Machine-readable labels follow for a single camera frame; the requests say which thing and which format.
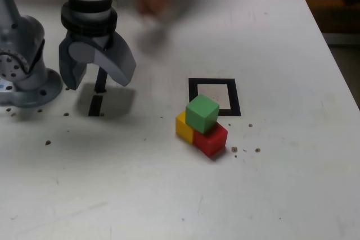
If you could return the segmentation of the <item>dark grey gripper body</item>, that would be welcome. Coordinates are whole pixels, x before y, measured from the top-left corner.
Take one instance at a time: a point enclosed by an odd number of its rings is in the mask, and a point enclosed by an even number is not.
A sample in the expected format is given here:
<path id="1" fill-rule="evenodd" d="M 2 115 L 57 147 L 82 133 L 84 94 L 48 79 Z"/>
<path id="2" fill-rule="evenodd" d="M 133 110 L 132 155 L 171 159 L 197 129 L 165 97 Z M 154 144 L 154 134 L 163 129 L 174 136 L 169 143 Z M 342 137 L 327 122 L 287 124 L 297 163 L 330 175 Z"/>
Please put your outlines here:
<path id="1" fill-rule="evenodd" d="M 88 37 L 75 33 L 66 34 L 67 51 L 106 51 L 112 45 L 110 35 Z"/>

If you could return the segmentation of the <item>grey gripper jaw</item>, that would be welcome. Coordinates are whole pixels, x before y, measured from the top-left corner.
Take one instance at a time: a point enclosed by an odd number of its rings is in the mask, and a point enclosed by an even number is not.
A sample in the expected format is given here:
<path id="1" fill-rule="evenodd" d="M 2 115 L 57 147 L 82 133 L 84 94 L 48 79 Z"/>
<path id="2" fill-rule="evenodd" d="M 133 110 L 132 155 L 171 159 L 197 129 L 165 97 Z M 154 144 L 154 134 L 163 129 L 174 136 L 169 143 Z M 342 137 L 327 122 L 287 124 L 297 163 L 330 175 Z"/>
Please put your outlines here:
<path id="1" fill-rule="evenodd" d="M 69 53 L 69 47 L 75 41 L 71 33 L 67 33 L 59 45 L 59 68 L 62 80 L 71 90 L 77 90 L 87 70 L 87 64 L 75 61 Z"/>
<path id="2" fill-rule="evenodd" d="M 69 51 L 79 63 L 94 64 L 107 72 L 113 81 L 127 86 L 133 77 L 136 62 L 126 41 L 116 32 L 111 35 L 112 45 L 106 51 Z"/>

